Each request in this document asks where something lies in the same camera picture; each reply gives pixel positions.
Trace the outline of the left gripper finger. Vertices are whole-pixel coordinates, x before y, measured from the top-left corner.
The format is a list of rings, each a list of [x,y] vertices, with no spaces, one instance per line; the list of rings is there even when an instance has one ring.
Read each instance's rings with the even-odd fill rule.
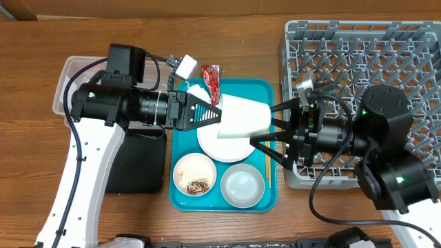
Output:
[[[203,99],[187,93],[185,115],[188,119],[220,119],[222,111]]]
[[[195,130],[201,127],[205,127],[208,125],[213,125],[216,123],[220,123],[221,118],[219,116],[217,116],[216,118],[209,118],[209,119],[196,119],[191,118],[190,120],[185,122],[185,130],[189,131],[189,130]]]

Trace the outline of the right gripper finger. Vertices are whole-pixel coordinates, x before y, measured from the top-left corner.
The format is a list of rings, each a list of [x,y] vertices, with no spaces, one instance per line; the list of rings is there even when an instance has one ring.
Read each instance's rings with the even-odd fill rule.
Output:
[[[271,113],[279,112],[283,110],[290,110],[290,117],[288,121],[279,120],[276,118],[271,119],[271,124],[279,127],[282,130],[292,130],[298,128],[299,118],[300,118],[300,99],[293,98],[291,100],[285,101],[281,104],[270,107]]]
[[[272,160],[283,166],[286,170],[294,169],[294,161],[299,157],[298,139],[291,131],[281,131],[253,136],[249,140],[250,145],[260,152],[268,155]],[[288,145],[283,153],[275,148],[275,143]]]

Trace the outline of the wooden chopstick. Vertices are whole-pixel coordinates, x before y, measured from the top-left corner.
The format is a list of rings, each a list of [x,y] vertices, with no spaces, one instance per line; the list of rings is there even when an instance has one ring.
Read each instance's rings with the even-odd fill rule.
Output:
[[[269,141],[265,141],[265,146],[268,147]],[[270,157],[265,154],[265,178],[269,180],[270,177]]]
[[[269,188],[271,189],[271,158],[268,155],[265,156],[265,166],[266,166],[265,177],[268,180],[268,185],[269,185]]]

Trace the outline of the white napkin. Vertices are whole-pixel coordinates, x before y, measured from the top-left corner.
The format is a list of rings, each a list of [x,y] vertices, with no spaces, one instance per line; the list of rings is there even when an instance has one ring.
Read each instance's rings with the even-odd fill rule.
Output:
[[[207,103],[211,103],[211,98],[209,93],[199,84],[188,85],[187,93],[192,94]]]

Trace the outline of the red snack wrapper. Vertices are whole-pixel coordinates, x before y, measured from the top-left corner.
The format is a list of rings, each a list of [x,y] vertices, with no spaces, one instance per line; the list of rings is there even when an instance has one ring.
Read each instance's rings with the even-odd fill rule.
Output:
[[[221,67],[219,65],[203,65],[201,68],[203,80],[209,90],[211,104],[218,105],[220,100]]]

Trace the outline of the pink round plate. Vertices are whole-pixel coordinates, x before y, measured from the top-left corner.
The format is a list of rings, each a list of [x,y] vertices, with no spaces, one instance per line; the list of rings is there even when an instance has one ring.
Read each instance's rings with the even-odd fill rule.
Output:
[[[250,156],[255,148],[249,138],[219,138],[219,124],[197,129],[197,139],[201,149],[216,161],[234,163]]]

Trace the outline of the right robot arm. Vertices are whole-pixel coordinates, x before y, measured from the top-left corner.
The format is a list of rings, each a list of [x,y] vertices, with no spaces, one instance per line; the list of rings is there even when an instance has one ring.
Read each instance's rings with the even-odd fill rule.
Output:
[[[311,166],[324,152],[336,162],[357,156],[354,172],[365,196],[382,212],[379,225],[390,225],[403,247],[440,246],[440,197],[433,174],[406,147],[413,123],[402,90],[375,85],[365,90],[358,111],[344,107],[345,118],[327,118],[323,103],[337,96],[324,85],[300,87],[298,97],[271,108],[289,110],[288,121],[272,119],[275,133],[253,136],[252,146],[293,170],[303,159]]]

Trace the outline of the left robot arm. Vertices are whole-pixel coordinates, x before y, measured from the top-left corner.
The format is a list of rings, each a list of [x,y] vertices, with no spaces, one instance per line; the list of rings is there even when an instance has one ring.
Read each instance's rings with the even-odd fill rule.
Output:
[[[187,131],[221,120],[217,107],[187,92],[141,89],[148,58],[150,53],[142,48],[112,44],[104,70],[75,91],[64,89],[70,149],[37,247],[98,246],[99,213],[108,176],[132,121]]]

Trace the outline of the grey dishwasher rack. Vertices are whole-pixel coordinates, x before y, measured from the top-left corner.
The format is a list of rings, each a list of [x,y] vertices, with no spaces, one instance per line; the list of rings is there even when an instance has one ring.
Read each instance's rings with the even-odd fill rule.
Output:
[[[440,182],[437,21],[293,20],[286,23],[279,48],[284,100],[297,96],[302,72],[333,81],[332,92],[353,111],[368,87],[386,84],[403,90],[414,117],[407,148]]]

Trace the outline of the teal serving tray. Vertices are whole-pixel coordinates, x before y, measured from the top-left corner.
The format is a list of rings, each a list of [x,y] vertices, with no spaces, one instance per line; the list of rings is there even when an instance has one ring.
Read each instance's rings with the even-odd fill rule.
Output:
[[[263,79],[222,78],[220,92],[239,96],[268,105],[274,104],[274,91],[270,83]],[[191,153],[202,153],[197,141],[197,131],[182,132],[173,130],[171,166],[173,170],[178,160]],[[263,213],[272,209],[278,197],[277,164],[271,162],[271,180],[265,180],[265,191],[261,200],[253,207],[240,209],[230,205],[221,193],[221,178],[231,166],[230,163],[216,161],[216,182],[214,187],[202,196],[186,196],[170,181],[169,198],[173,206],[181,211],[219,211],[219,212],[249,212]]]

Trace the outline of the pink bowl with food scraps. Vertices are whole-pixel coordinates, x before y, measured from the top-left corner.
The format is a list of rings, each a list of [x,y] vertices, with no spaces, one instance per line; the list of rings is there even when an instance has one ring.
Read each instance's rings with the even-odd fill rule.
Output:
[[[216,177],[214,162],[208,156],[199,153],[184,155],[172,170],[172,180],[177,190],[191,197],[207,194],[213,188]],[[191,195],[187,192],[187,185],[192,181],[203,181],[210,186],[210,189],[203,194]]]

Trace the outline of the black plastic tray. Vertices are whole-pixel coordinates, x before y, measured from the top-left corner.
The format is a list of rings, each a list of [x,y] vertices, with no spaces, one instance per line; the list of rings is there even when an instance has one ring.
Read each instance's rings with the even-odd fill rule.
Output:
[[[154,194],[163,187],[167,135],[161,129],[128,129],[113,161],[105,191]]]

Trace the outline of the food scraps in bowl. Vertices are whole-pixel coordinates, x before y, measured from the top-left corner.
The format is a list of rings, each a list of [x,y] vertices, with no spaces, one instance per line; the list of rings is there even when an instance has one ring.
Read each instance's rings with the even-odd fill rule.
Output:
[[[210,189],[210,186],[203,181],[192,181],[187,185],[187,192],[191,195],[203,194]]]

